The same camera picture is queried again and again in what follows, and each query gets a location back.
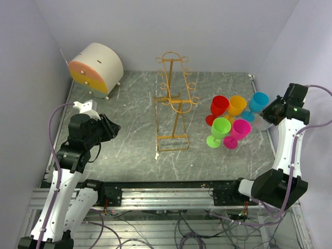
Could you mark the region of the blue plastic wine glass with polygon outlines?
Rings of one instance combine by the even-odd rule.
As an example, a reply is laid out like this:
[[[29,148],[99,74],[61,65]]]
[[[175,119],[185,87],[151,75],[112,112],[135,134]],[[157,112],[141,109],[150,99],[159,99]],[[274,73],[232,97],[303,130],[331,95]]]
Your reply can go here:
[[[262,111],[269,103],[269,97],[263,92],[256,92],[249,101],[249,111],[242,113],[242,118],[248,122],[252,122],[255,119],[254,113]]]

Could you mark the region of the clear wine glass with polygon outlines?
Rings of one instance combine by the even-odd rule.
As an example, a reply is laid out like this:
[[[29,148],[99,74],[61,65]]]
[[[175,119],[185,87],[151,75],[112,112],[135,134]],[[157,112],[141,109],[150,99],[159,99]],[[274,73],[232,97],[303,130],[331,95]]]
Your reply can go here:
[[[259,131],[267,130],[272,126],[271,123],[267,122],[260,115],[256,115],[253,121],[253,128]]]

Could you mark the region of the pink plastic wine glass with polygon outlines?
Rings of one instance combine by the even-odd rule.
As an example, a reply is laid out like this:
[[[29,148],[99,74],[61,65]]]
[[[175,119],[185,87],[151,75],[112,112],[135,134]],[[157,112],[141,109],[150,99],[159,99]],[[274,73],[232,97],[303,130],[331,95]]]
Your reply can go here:
[[[227,149],[236,149],[238,146],[238,141],[244,139],[252,130],[251,124],[244,120],[235,120],[229,135],[224,138],[224,146]]]

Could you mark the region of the orange plastic wine glass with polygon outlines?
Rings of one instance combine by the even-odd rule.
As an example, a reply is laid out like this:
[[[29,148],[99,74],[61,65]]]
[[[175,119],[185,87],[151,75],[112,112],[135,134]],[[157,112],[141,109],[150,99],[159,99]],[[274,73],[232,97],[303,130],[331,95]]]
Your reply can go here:
[[[235,116],[240,115],[246,106],[247,102],[245,98],[239,95],[234,95],[229,99],[227,113],[223,117],[226,118],[231,124],[233,124],[235,121]]]

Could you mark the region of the red plastic wine glass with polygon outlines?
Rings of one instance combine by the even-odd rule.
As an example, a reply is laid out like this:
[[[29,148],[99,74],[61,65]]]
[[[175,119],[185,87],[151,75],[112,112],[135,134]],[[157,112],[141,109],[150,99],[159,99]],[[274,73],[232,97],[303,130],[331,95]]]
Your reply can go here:
[[[207,125],[212,126],[213,121],[221,116],[228,108],[229,100],[223,95],[217,95],[213,97],[211,103],[211,114],[205,118],[205,122]]]

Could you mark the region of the green plastic wine glass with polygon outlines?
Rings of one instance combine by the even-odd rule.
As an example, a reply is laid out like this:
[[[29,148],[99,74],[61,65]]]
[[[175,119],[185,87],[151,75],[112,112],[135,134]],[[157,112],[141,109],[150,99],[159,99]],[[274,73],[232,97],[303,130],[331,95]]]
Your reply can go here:
[[[231,123],[228,119],[223,117],[216,118],[211,126],[211,135],[206,139],[207,145],[211,148],[218,148],[222,139],[226,137],[230,130]]]

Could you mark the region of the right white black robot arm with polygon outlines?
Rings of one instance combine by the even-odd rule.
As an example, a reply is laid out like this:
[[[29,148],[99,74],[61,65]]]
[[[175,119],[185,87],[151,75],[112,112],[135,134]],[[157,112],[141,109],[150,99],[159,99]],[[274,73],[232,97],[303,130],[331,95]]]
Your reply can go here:
[[[242,204],[247,197],[287,210],[302,197],[308,183],[302,179],[301,145],[310,112],[303,108],[308,87],[290,83],[283,96],[265,107],[260,116],[278,128],[279,140],[273,166],[255,180],[238,179],[238,187],[229,192],[229,201]]]

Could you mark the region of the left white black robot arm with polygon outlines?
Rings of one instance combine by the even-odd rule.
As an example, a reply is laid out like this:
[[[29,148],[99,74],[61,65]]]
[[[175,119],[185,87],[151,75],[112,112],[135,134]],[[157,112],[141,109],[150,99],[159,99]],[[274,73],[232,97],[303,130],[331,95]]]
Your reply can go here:
[[[104,183],[86,180],[74,202],[74,190],[90,161],[90,150],[114,139],[121,127],[106,115],[76,114],[68,124],[67,140],[56,155],[56,169],[38,222],[18,248],[73,248],[72,238],[93,206],[105,202]]]

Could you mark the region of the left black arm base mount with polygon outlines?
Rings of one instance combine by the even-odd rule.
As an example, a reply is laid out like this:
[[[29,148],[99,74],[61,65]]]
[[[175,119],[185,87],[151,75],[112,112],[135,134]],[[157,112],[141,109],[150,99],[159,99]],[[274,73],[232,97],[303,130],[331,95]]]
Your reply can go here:
[[[102,206],[121,206],[122,189],[115,185],[105,185],[102,190]]]

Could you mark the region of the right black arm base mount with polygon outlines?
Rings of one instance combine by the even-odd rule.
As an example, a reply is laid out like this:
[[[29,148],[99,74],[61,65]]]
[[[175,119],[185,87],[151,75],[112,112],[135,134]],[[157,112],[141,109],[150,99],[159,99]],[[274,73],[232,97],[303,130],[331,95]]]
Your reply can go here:
[[[214,206],[243,206],[249,202],[249,197],[238,191],[240,181],[211,181],[209,195],[213,198]]]

